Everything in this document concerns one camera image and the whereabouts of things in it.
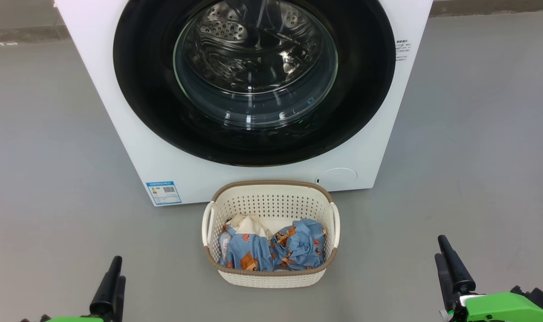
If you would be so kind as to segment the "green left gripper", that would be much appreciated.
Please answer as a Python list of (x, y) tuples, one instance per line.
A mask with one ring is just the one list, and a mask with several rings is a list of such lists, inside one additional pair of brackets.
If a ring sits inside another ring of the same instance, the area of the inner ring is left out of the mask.
[(122, 322), (125, 291), (126, 277), (122, 276), (122, 257), (116, 255), (90, 304), (91, 315), (51, 318), (44, 314), (39, 322)]

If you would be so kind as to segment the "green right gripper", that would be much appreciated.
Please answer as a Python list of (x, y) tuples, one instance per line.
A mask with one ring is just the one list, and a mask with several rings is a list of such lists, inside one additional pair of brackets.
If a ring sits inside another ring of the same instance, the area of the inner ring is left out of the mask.
[(438, 236), (441, 253), (434, 255), (445, 310), (442, 322), (543, 322), (543, 308), (523, 295), (512, 292), (492, 295), (469, 294), (476, 282), (446, 236)]

